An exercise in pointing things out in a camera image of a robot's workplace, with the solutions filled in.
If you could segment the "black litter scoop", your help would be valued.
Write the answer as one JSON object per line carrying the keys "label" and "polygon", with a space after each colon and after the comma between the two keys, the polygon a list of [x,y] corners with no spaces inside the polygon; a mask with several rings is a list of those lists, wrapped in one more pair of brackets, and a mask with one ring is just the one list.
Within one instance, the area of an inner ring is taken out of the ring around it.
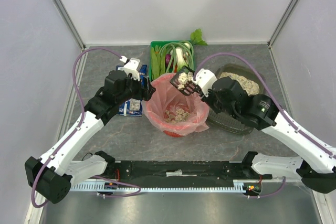
{"label": "black litter scoop", "polygon": [[196,84],[194,84],[192,81],[189,83],[189,84],[187,84],[186,85],[186,87],[183,89],[183,90],[179,90],[178,88],[177,88],[177,86],[178,86],[178,76],[179,76],[179,74],[180,73],[182,73],[182,72],[186,72],[186,73],[188,73],[188,72],[192,72],[193,73],[193,77],[194,77],[194,70],[192,70],[191,68],[189,68],[189,67],[187,67],[187,66],[183,66],[173,77],[172,77],[172,79],[170,80],[170,84],[173,86],[173,87],[175,87],[181,94],[183,94],[183,95],[185,95],[185,96],[190,96],[191,94],[193,94],[193,93],[200,93],[200,88],[196,85]]}

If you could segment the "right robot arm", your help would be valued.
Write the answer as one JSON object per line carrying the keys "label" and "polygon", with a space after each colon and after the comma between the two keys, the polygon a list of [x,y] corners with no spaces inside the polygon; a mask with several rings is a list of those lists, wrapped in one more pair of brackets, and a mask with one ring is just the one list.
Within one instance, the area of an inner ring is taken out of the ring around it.
{"label": "right robot arm", "polygon": [[268,134],[299,155],[293,174],[319,193],[335,190],[335,148],[300,126],[275,100],[264,94],[248,95],[231,78],[197,82],[204,101],[216,113],[227,112],[240,123]]}

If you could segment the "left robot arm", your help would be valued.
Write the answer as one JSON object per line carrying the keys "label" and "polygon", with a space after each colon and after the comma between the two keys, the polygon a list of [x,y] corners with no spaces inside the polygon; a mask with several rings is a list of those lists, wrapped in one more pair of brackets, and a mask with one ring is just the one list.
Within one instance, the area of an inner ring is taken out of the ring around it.
{"label": "left robot arm", "polygon": [[72,160],[117,114],[121,104],[129,99],[149,101],[155,91],[147,77],[134,78],[121,70],[111,71],[103,87],[82,108],[80,117],[70,130],[40,158],[30,157],[25,162],[33,206],[40,208],[45,205],[36,203],[36,193],[56,204],[65,198],[71,187],[103,174],[115,161],[104,151],[76,164],[72,164]]}

